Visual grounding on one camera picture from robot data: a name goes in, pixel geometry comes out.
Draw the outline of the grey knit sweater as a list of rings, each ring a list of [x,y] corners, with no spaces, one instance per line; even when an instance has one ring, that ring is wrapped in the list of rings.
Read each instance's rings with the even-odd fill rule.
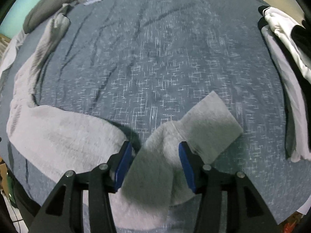
[[[67,170],[78,173],[107,162],[120,151],[125,134],[106,120],[37,105],[39,72],[70,21],[64,4],[48,21],[32,55],[14,79],[6,132],[14,147],[36,168],[57,181]],[[151,230],[167,219],[169,208],[193,198],[178,155],[185,140],[204,163],[212,163],[243,130],[224,102],[211,92],[179,121],[159,126],[136,155],[121,189],[111,195],[119,228]]]

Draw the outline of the light grey crumpled blanket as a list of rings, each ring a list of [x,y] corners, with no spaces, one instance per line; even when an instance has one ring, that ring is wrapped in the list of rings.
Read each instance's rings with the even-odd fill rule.
[[[5,81],[5,73],[7,70],[10,69],[12,64],[14,63],[19,48],[23,45],[25,39],[27,37],[27,34],[24,32],[24,30],[21,30],[18,34],[16,34],[10,41],[8,47],[6,48],[2,59],[1,59],[1,90],[4,85]]]

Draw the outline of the blue patterned bed sheet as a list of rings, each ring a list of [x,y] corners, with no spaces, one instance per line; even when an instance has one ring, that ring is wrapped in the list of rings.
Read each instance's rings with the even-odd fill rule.
[[[262,0],[103,0],[70,27],[35,87],[40,105],[108,120],[135,149],[214,91],[244,130],[215,161],[243,170],[281,222],[310,196],[310,162],[286,158],[279,73],[258,29]]]

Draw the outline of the black folded garment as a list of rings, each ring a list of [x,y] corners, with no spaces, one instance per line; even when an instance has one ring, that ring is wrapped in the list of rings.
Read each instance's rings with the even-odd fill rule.
[[[291,37],[297,47],[302,50],[308,58],[311,58],[310,28],[295,25],[292,29]]]

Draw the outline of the white folded garment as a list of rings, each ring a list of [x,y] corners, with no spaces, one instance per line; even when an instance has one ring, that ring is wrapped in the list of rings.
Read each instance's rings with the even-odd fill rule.
[[[310,58],[297,47],[291,37],[293,27],[299,23],[285,12],[274,7],[263,9],[262,15],[272,32],[291,53],[303,77],[310,82]]]

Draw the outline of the dark grey rolled duvet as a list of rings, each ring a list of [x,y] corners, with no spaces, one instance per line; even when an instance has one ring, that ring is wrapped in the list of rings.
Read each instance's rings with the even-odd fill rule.
[[[40,23],[57,12],[63,4],[72,3],[74,0],[40,0],[27,14],[23,31],[25,34],[32,32]]]

